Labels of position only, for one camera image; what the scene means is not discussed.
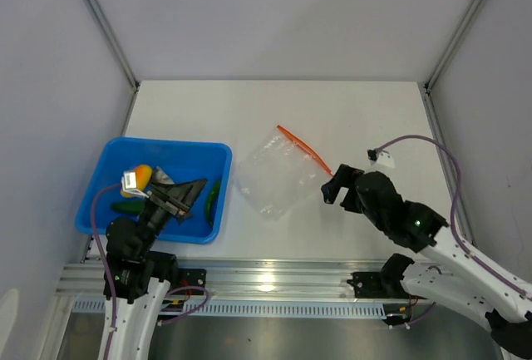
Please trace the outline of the dark green cucumber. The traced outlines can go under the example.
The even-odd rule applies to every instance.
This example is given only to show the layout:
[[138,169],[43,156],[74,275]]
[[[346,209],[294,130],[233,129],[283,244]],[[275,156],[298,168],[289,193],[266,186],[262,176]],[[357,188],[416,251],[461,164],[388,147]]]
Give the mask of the dark green cucumber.
[[138,215],[145,207],[144,200],[131,200],[111,203],[111,209],[124,215]]

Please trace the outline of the grey toy fish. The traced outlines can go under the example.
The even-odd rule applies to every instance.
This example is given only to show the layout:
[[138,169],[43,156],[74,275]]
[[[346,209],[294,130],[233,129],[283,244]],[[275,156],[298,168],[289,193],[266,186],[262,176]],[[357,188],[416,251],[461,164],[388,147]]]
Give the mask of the grey toy fish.
[[173,185],[175,183],[159,166],[153,169],[150,182],[152,185]]

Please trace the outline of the clear zip bag orange zipper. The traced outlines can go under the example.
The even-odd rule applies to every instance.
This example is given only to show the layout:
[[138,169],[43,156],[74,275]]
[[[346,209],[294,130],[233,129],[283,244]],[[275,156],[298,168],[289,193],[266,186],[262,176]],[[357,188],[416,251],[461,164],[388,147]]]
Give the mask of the clear zip bag orange zipper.
[[333,176],[318,153],[278,125],[237,165],[234,183],[266,220],[280,219]]

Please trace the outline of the green chili pepper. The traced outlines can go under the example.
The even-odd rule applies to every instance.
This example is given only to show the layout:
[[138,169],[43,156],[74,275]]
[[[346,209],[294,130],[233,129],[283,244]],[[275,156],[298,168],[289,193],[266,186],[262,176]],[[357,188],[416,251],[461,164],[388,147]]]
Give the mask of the green chili pepper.
[[216,180],[211,188],[204,207],[205,218],[210,227],[214,226],[214,208],[215,202],[219,198],[221,180]]

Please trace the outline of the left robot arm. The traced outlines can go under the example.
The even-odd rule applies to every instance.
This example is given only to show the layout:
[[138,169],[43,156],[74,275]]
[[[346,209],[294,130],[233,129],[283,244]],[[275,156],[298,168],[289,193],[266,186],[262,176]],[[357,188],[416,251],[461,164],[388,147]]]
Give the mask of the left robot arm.
[[[178,260],[173,254],[154,251],[152,246],[171,219],[190,216],[207,181],[198,179],[178,184],[150,182],[138,187],[135,175],[126,172],[117,188],[143,200],[136,219],[119,217],[106,228],[107,243],[96,241],[104,266],[105,323],[100,359],[146,359],[158,327],[177,322],[201,310],[210,293],[204,284],[180,285]],[[201,293],[202,301],[190,310],[162,319],[163,302],[171,295],[191,297]]]

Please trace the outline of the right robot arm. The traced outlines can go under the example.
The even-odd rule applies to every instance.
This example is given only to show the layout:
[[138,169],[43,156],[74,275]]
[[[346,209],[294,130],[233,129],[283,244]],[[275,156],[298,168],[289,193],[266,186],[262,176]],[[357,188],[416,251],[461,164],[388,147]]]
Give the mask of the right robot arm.
[[366,216],[394,244],[421,254],[445,271],[432,274],[413,259],[392,255],[379,272],[381,290],[429,299],[486,330],[506,352],[531,357],[531,284],[457,238],[446,219],[422,203],[404,200],[388,176],[340,165],[322,188],[332,204]]

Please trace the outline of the yellow orange mango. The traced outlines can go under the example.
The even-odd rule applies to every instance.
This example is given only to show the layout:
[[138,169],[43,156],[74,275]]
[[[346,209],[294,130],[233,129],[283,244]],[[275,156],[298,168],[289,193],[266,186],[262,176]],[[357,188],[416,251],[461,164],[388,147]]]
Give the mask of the yellow orange mango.
[[138,165],[127,170],[121,177],[121,196],[127,199],[147,198],[145,189],[150,183],[153,170],[148,165]]

